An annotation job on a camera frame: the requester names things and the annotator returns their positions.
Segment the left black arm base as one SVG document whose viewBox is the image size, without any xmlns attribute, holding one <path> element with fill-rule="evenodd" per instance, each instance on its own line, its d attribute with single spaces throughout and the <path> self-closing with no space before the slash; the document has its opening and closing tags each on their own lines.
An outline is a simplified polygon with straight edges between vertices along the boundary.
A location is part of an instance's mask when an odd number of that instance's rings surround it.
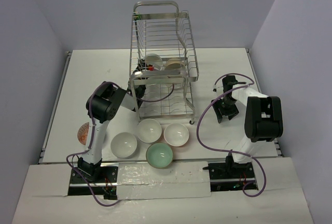
<svg viewBox="0 0 332 224">
<path fill-rule="evenodd" d="M 117 198 L 118 166 L 102 166 L 95 181 L 89 182 L 93 193 L 104 200 L 118 200 Z M 88 185 L 74 170 L 71 170 L 69 196 L 92 195 Z"/>
</svg>

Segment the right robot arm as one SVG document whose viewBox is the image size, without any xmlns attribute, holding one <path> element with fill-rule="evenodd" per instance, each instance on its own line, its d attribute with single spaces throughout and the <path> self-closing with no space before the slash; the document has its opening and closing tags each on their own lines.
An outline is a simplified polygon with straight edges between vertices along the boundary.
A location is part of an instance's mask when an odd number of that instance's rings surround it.
<svg viewBox="0 0 332 224">
<path fill-rule="evenodd" d="M 223 93 L 221 99 L 213 104 L 217 121 L 224 117 L 229 120 L 239 114 L 236 102 L 246 107 L 244 118 L 245 136 L 240 141 L 236 151 L 232 153 L 233 160 L 225 165 L 226 174 L 231 178 L 238 177 L 243 172 L 243 165 L 251 161 L 251 156 L 265 143 L 274 141 L 283 134 L 283 119 L 281 100 L 277 96 L 267 96 L 252 88 L 250 83 L 238 81 L 237 73 L 221 76 Z"/>
</svg>

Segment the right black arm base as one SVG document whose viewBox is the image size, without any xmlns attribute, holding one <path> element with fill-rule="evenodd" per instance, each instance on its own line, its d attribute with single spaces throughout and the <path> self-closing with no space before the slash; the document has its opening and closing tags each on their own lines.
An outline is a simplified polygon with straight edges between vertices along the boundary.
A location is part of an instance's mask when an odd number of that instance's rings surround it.
<svg viewBox="0 0 332 224">
<path fill-rule="evenodd" d="M 235 163 L 231 155 L 225 162 L 209 162 L 203 170 L 209 172 L 212 192 L 241 191 L 245 185 L 248 190 L 258 189 L 252 163 Z"/>
</svg>

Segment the white bowl beige outside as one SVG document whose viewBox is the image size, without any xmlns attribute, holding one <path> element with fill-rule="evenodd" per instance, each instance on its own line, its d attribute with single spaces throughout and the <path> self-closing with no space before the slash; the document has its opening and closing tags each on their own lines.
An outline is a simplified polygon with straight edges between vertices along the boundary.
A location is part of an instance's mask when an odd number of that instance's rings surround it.
<svg viewBox="0 0 332 224">
<path fill-rule="evenodd" d="M 185 63 L 180 58 L 170 58 L 166 61 L 165 70 L 185 68 Z"/>
</svg>

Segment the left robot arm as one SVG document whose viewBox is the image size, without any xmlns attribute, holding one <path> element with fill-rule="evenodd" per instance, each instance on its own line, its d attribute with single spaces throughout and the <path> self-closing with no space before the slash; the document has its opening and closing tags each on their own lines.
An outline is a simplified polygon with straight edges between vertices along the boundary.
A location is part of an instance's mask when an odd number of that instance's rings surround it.
<svg viewBox="0 0 332 224">
<path fill-rule="evenodd" d="M 136 112 L 135 105 L 141 107 L 146 86 L 135 86 L 136 98 L 132 90 L 126 90 L 111 81 L 102 82 L 88 98 L 86 109 L 90 118 L 86 151 L 79 157 L 77 168 L 89 182 L 101 177 L 102 148 L 107 127 L 122 106 Z"/>
</svg>

